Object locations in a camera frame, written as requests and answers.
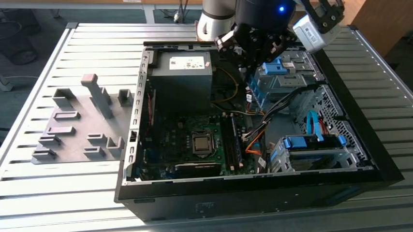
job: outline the ram slot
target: ram slot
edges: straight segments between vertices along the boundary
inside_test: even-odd
[[[237,137],[237,130],[234,131],[231,117],[221,117],[221,132],[226,156],[226,169],[234,171],[239,169],[241,147]]]

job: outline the cpu socket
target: cpu socket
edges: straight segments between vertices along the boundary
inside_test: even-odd
[[[213,133],[210,131],[192,132],[192,153],[200,158],[213,154]]]

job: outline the white sticker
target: white sticker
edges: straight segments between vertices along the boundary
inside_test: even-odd
[[[253,95],[251,95],[251,94],[247,94],[247,95],[246,95],[246,101],[247,101],[249,103],[253,102]]]
[[[171,57],[168,59],[170,70],[204,69],[204,57]]]
[[[282,66],[283,66],[285,68],[294,68],[294,63],[293,63],[293,62],[282,63]]]
[[[315,38],[315,36],[313,35],[311,30],[310,30],[309,28],[305,28],[303,30],[305,30],[305,32],[307,33],[311,42],[315,44],[317,38]]]
[[[258,163],[259,163],[259,165],[265,168],[266,162],[265,162],[263,158],[259,157]]]

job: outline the trash bin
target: trash bin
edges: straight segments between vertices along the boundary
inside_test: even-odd
[[[32,62],[37,53],[17,22],[0,23],[0,53],[16,64]]]
[[[21,30],[25,35],[33,35],[41,31],[37,19],[31,9],[3,9],[8,21],[21,24]]]

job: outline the sheet metal panel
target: sheet metal panel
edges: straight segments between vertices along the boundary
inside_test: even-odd
[[[114,203],[118,161],[32,165],[31,154],[53,111],[57,87],[84,94],[80,77],[99,75],[108,92],[135,91],[146,40],[194,40],[192,25],[80,24],[65,31],[7,138],[0,166],[0,229],[5,231],[412,231],[413,108],[409,91],[362,37],[348,28],[326,48],[339,75],[400,167],[405,180],[331,208],[146,224]]]

